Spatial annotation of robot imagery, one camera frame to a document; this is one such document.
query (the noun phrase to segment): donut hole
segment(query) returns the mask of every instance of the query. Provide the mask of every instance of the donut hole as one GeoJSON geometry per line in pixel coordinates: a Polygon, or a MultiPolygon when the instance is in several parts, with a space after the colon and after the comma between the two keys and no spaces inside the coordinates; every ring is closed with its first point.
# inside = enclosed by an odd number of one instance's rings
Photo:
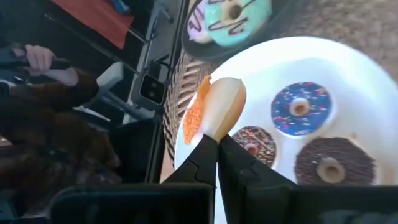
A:
{"type": "Polygon", "coordinates": [[[244,150],[255,156],[258,153],[259,149],[255,144],[247,144],[246,146],[244,146],[244,150]]]}
{"type": "Polygon", "coordinates": [[[248,153],[250,153],[251,155],[256,155],[256,152],[257,152],[257,150],[256,150],[256,148],[254,148],[254,147],[250,147],[250,148],[248,148],[248,149],[246,149],[247,150],[247,152],[248,153]]]}
{"type": "Polygon", "coordinates": [[[294,112],[295,114],[302,116],[308,113],[308,108],[305,105],[297,105],[294,108],[294,112]]]}
{"type": "Polygon", "coordinates": [[[240,5],[233,5],[231,6],[231,8],[228,11],[228,17],[231,20],[235,20],[237,18],[239,18],[239,16],[241,16],[243,12],[243,8],[240,5]]]}
{"type": "Polygon", "coordinates": [[[296,99],[290,104],[290,113],[295,116],[304,116],[310,111],[310,104],[306,99],[296,99]]]}
{"type": "Polygon", "coordinates": [[[317,172],[319,177],[329,184],[340,183],[345,178],[344,167],[333,158],[323,159],[318,166],[317,172]]]}

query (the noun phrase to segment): orange sprinkles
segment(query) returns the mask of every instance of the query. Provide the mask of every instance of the orange sprinkles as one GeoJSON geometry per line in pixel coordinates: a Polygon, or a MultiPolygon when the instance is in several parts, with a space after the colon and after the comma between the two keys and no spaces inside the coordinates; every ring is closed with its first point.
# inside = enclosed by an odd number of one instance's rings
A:
{"type": "Polygon", "coordinates": [[[184,142],[186,145],[191,141],[200,129],[203,119],[203,110],[205,108],[205,97],[210,89],[210,76],[205,76],[203,82],[198,87],[197,98],[191,108],[187,110],[183,124],[184,142]]]}

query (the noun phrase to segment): pink frosted donut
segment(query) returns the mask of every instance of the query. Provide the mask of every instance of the pink frosted donut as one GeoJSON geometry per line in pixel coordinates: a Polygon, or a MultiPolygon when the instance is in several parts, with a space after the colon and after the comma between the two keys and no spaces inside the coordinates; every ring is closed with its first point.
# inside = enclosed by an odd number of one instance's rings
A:
{"type": "Polygon", "coordinates": [[[206,0],[202,0],[193,10],[188,20],[187,29],[190,40],[199,44],[207,44],[212,41],[205,28],[205,8],[206,0]]]}

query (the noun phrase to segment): sprinkles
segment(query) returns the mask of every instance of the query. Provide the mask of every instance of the sprinkles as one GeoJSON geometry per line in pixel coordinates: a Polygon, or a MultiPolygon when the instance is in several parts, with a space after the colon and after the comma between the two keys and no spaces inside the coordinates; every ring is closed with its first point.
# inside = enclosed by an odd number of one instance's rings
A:
{"type": "Polygon", "coordinates": [[[232,138],[260,162],[272,167],[276,157],[276,144],[272,136],[264,129],[246,126],[235,133],[232,138]]]}
{"type": "Polygon", "coordinates": [[[331,109],[332,101],[326,88],[314,82],[300,82],[276,95],[271,103],[271,116],[279,131],[303,136],[322,127],[331,109]]]}
{"type": "Polygon", "coordinates": [[[317,138],[297,154],[294,173],[300,185],[372,185],[376,168],[375,160],[349,139],[317,138]],[[328,159],[344,171],[338,182],[325,181],[320,175],[319,169],[328,159]]]}

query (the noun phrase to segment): chocolate sprinkle donut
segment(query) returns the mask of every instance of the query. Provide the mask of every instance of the chocolate sprinkle donut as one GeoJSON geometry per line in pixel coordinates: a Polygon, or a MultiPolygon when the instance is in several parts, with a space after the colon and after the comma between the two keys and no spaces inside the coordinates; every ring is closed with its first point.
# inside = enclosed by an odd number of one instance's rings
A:
{"type": "Polygon", "coordinates": [[[272,136],[264,129],[246,126],[232,138],[263,164],[272,167],[276,157],[276,144],[272,136]]]}
{"type": "Polygon", "coordinates": [[[303,185],[371,185],[375,168],[374,159],[348,139],[317,138],[297,155],[294,171],[297,183],[303,185]],[[337,182],[322,175],[327,163],[337,182]]]}

